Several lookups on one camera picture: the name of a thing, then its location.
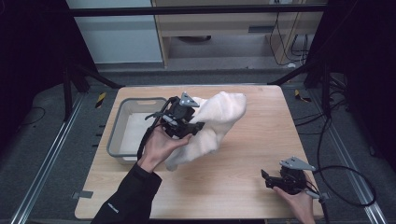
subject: black sleeve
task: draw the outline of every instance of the black sleeve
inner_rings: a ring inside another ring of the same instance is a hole
[[[159,176],[147,173],[136,163],[117,191],[102,205],[92,224],[147,223],[152,200],[161,182]]]

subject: wooden table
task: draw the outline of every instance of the wooden table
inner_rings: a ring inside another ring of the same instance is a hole
[[[76,217],[90,219],[117,189],[131,165],[121,165],[106,152],[120,102],[126,98],[179,96],[210,98],[220,91],[242,92],[247,112],[224,137],[220,149],[195,161],[179,165],[174,172],[163,166],[156,173],[163,183],[153,201],[151,218],[288,218],[286,203],[265,187],[261,169],[279,176],[279,161],[296,156],[306,161],[282,90],[278,86],[168,86],[120,89],[84,190],[90,199],[80,198]],[[314,201],[315,217],[323,217]]]

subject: wire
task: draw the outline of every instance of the wire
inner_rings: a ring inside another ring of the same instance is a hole
[[[293,60],[293,59],[289,58],[288,53],[286,52],[285,44],[283,43],[282,35],[280,34],[280,30],[279,30],[279,22],[278,22],[278,19],[279,19],[279,12],[276,13],[276,20],[275,20],[275,24],[274,24],[274,29],[273,29],[273,31],[271,32],[271,35],[270,35],[270,49],[271,49],[271,51],[272,51],[272,53],[273,53],[273,55],[274,55],[276,64],[277,64],[277,65],[287,65],[287,64],[289,64],[289,63],[296,63],[296,62],[299,62],[299,60]],[[279,62],[276,60],[275,52],[274,52],[274,50],[273,50],[273,48],[272,48],[272,36],[273,36],[274,31],[275,31],[275,28],[277,28],[277,32],[278,32],[278,34],[279,34],[279,39],[280,39],[280,43],[282,44],[283,53],[285,54],[286,58],[289,60],[288,63],[279,63]]]
[[[163,105],[163,108],[161,108],[161,111],[159,112],[159,114],[163,113],[163,111],[165,111],[166,107],[168,107],[168,105],[169,105],[170,103],[173,103],[176,99],[177,99],[176,96],[170,97],[170,98],[165,102],[165,104]],[[149,137],[151,136],[152,132],[153,132],[154,129],[158,126],[158,123],[159,123],[159,121],[160,121],[160,118],[161,118],[161,116],[155,118],[155,120],[154,120],[154,122],[152,122],[151,126],[149,126],[149,127],[146,129],[146,132],[145,132],[145,134],[143,135],[142,140],[140,141],[139,149],[137,150],[137,153],[136,153],[136,157],[137,157],[138,160],[140,160],[140,159],[142,158],[144,147],[145,147],[145,145],[146,145],[146,143],[147,143]]]
[[[306,181],[306,183],[308,183],[312,188],[315,189],[315,190],[313,190],[312,188],[308,187],[309,190],[311,190],[312,192],[314,192],[316,194],[319,194],[319,190],[314,184],[312,184],[310,181]]]
[[[341,100],[341,101],[339,101],[338,103],[332,105],[332,106],[330,107],[330,109],[333,110],[333,109],[336,108],[337,106],[343,104],[345,101],[346,101],[346,100]],[[299,118],[299,119],[307,119],[307,118],[316,116],[316,117],[314,117],[313,119],[310,119],[310,120],[308,120],[308,121],[306,121],[306,122],[299,123],[299,124],[295,124],[295,126],[296,126],[296,127],[298,127],[298,126],[303,126],[303,125],[308,124],[308,123],[310,123],[310,122],[313,122],[313,121],[315,121],[315,120],[317,120],[317,119],[320,119],[320,118],[323,117],[324,115],[325,115],[324,113],[320,112],[320,113],[317,113],[317,114],[308,115],[308,116]]]
[[[297,57],[301,57],[304,53],[307,55],[307,53],[309,52],[309,50],[307,49],[307,42],[308,42],[308,35],[305,35],[305,41],[304,41],[304,47],[303,49],[294,49],[294,45],[296,43],[298,35],[295,35],[293,38],[293,42],[291,42],[291,47],[290,47],[290,52],[292,55],[297,56]]]
[[[337,195],[344,202],[349,203],[351,205],[358,206],[358,207],[370,206],[373,203],[375,203],[375,201],[376,201],[376,191],[375,191],[375,188],[373,187],[373,184],[370,182],[370,180],[365,175],[363,175],[362,173],[358,172],[357,170],[354,170],[354,169],[352,169],[350,167],[347,167],[347,166],[330,165],[330,166],[321,167],[321,165],[320,165],[320,146],[321,146],[321,143],[322,143],[322,140],[323,140],[323,135],[325,133],[325,127],[327,126],[327,123],[329,121],[332,121],[332,119],[331,118],[326,118],[325,125],[322,128],[322,132],[321,132],[320,138],[318,140],[318,148],[317,148],[317,166],[318,166],[318,169],[314,172],[314,174],[319,173],[320,177],[323,180],[323,183],[329,188],[329,190],[331,190],[335,195]],[[364,181],[367,183],[368,187],[370,188],[370,191],[373,194],[373,199],[370,202],[368,202],[368,203],[354,203],[354,202],[348,200],[347,198],[345,198],[344,196],[342,196],[334,188],[332,188],[332,186],[329,184],[329,182],[326,180],[326,178],[324,177],[324,175],[322,173],[323,171],[329,170],[329,169],[346,169],[346,170],[348,170],[348,171],[350,171],[352,173],[355,173],[355,174],[359,175],[360,177],[362,177],[364,179]]]
[[[320,198],[318,201],[319,201],[319,203],[321,204],[321,207],[322,207],[322,210],[323,210],[324,220],[325,220],[325,222],[326,222],[327,224],[329,224],[329,223],[330,223],[330,220],[329,220],[329,213],[327,212],[326,203],[325,203],[325,201],[324,201],[322,198]]]
[[[329,128],[330,128],[330,124],[329,125],[327,125],[327,127],[326,126],[323,126],[323,128],[325,129],[325,131],[327,131]],[[320,133],[299,133],[299,134],[306,134],[306,135],[320,135],[321,134],[321,132]]]
[[[319,135],[320,133],[298,133],[299,135]]]
[[[304,48],[303,48],[303,55],[302,55],[301,58],[300,58],[300,64],[301,64],[301,65],[305,64],[306,58],[308,57],[308,54],[307,54],[308,50],[307,50],[307,48],[308,48],[308,35],[305,35],[305,39],[304,39]]]
[[[43,114],[41,115],[40,118],[38,118],[38,119],[36,119],[36,120],[34,120],[34,121],[31,121],[31,122],[23,123],[23,124],[21,124],[21,125],[30,125],[30,124],[37,123],[39,120],[43,119],[44,116],[46,115],[46,109],[44,109],[43,107],[40,107],[40,106],[33,106],[32,109],[41,109],[41,110],[43,111]]]

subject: white towel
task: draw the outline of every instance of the white towel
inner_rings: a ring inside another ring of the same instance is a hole
[[[225,134],[244,116],[247,98],[243,93],[220,92],[210,99],[192,97],[200,107],[195,108],[190,123],[202,121],[204,128],[190,139],[188,145],[176,149],[165,161],[169,171],[175,171],[177,166],[193,161],[209,152],[219,149]]]

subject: hand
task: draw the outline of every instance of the hand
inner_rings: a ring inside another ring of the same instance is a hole
[[[186,135],[182,139],[171,138],[161,125],[157,126],[145,145],[142,158],[137,164],[149,173],[152,173],[161,162],[166,160],[171,153],[189,143],[192,134]]]
[[[304,174],[306,180],[312,183],[309,176],[306,173]],[[274,187],[274,191],[288,203],[291,212],[300,222],[304,224],[315,223],[313,199],[311,196],[306,194],[305,190],[302,190],[300,193],[295,195],[290,195],[278,187]]]

